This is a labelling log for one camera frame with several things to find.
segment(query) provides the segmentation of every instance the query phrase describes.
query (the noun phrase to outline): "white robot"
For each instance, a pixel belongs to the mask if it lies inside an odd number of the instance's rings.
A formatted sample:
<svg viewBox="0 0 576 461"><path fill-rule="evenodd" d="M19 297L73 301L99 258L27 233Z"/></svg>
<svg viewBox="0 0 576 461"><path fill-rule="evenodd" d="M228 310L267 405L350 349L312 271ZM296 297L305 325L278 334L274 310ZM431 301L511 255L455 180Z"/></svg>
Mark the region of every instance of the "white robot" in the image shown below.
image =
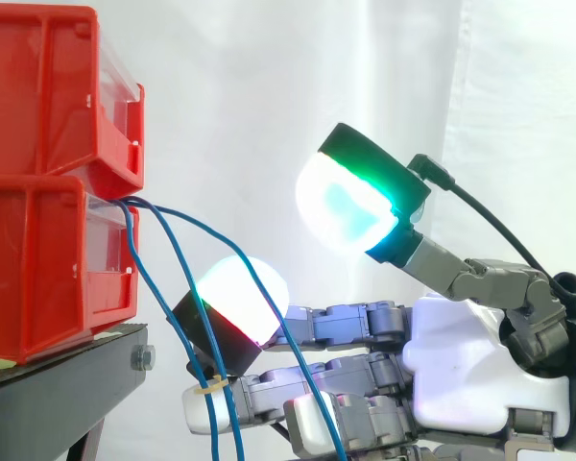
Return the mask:
<svg viewBox="0 0 576 461"><path fill-rule="evenodd" d="M333 164L334 172L316 171L330 161L340 169ZM312 196L318 196L335 213L330 221L339 230L329 236L326 225L324 238L364 249L435 292L413 307L377 302L288 308L285 321L302 350L369 349L309 365L349 456L516 461L521 449L576 452L576 276L548 276L494 216L426 156L416 156L405 168L340 124L312 165L300 180L308 194L307 205L300 204L304 218L310 224L328 218L324 211L308 209ZM350 200L349 187L338 187L347 175L357 178ZM472 205L529 265L462 260L415 231L413 221L430 193L424 181ZM370 194L371 187L381 198ZM355 228L354 220L368 224ZM174 312L213 384L214 363L208 343L197 339L201 329L191 304L186 295ZM241 427L271 425L290 441L297 457L335 459L299 367L247 375L258 346L287 349L282 330L264 345L223 336L221 328L215 332L233 374L228 385ZM208 434L203 396L192 388L183 401L190 430ZM228 431L221 393L214 393L213 401L218 427ZM416 446L418 439L445 445L431 452Z"/></svg>

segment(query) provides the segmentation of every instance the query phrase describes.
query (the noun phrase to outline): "black cable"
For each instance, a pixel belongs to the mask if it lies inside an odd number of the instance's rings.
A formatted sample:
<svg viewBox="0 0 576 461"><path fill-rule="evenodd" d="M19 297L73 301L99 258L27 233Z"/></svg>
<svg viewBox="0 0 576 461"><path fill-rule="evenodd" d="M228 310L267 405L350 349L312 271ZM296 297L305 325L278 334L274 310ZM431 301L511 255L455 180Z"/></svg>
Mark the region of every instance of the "black cable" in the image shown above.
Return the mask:
<svg viewBox="0 0 576 461"><path fill-rule="evenodd" d="M279 435L286 439L286 441L290 442L290 432L288 432L287 428L285 428L280 423L273 423L271 427L275 429Z"/></svg>
<svg viewBox="0 0 576 461"><path fill-rule="evenodd" d="M471 194L469 194L463 187L458 184L453 184L449 188L450 192L455 194L466 204L471 206L480 216L482 216L491 226L493 226L507 241L514 247L522 258L527 261L534 269L542 272L550 282L555 294L563 302L570 302L576 300L576 293L571 293L563 288L555 279L553 279L546 270L541 266L541 264L536 260L536 258L525 248L525 246L516 238L516 236L508 229L506 226L497 219L497 217L492 214L488 208L478 202Z"/></svg>
<svg viewBox="0 0 576 461"><path fill-rule="evenodd" d="M418 173L424 180L431 181L443 190L449 190L471 208L473 208L480 216L482 216L489 224L491 224L507 241L514 247L514 249L522 256L522 258L534 269L542 272L552 288L554 294L559 298L567 310L567 316L571 319L576 319L576 276L569 273L561 273L554 278L546 272L536 258L525 248L525 246L516 238L516 236L506 226L497 219L484 205L478 202L471 196L465 189L458 185L454 178L436 161L425 156L418 154L415 156L409 169Z"/></svg>

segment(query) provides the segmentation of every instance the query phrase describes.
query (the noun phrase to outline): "red storage drawer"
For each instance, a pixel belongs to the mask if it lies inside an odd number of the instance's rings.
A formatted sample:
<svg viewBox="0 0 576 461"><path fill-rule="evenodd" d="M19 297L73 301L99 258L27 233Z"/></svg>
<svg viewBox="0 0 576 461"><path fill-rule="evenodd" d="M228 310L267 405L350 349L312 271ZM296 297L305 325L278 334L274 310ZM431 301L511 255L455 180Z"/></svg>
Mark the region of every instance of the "red storage drawer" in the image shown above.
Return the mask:
<svg viewBox="0 0 576 461"><path fill-rule="evenodd" d="M77 178L0 176L0 358L25 363L131 318L137 277L119 207Z"/></svg>
<svg viewBox="0 0 576 461"><path fill-rule="evenodd" d="M0 175L69 174L104 199L140 190L143 99L91 8L0 4Z"/></svg>

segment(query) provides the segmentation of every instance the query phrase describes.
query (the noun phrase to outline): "black table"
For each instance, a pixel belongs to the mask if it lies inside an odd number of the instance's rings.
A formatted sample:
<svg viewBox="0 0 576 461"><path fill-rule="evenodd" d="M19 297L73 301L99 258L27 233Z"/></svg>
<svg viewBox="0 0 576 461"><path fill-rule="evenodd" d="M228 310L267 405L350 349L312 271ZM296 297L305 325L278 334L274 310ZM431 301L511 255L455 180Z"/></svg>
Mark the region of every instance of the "black table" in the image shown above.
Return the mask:
<svg viewBox="0 0 576 461"><path fill-rule="evenodd" d="M0 461L95 459L105 416L150 368L146 325L109 332L118 334L0 371Z"/></svg>

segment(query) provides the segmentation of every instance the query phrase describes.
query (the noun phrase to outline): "white backdrop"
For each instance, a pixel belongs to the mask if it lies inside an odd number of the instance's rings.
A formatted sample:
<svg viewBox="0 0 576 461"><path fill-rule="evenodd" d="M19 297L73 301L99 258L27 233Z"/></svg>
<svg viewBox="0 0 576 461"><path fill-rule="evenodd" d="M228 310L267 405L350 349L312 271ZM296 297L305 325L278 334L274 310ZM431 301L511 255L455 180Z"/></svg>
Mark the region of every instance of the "white backdrop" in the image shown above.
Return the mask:
<svg viewBox="0 0 576 461"><path fill-rule="evenodd" d="M295 180L337 121L404 162L419 152L442 159L444 151L460 183L550 271L576 271L576 2L89 4L146 87L142 195L203 219L270 263L292 303L411 303L422 292L365 256L333 255L300 221ZM457 200L439 196L428 210L421 230L457 254L516 258ZM177 224L176 231L197 276L228 255L200 232ZM187 288L150 216L141 253L176 303ZM139 312L136 320L150 324L156 367L108 416L98 459L209 459L209 440L189 434L180 408L182 390L195 382L185 353L143 286ZM287 353L263 354L252 371L293 363ZM244 441L253 461L292 454L266 427L244 431ZM235 458L230 435L221 451Z"/></svg>

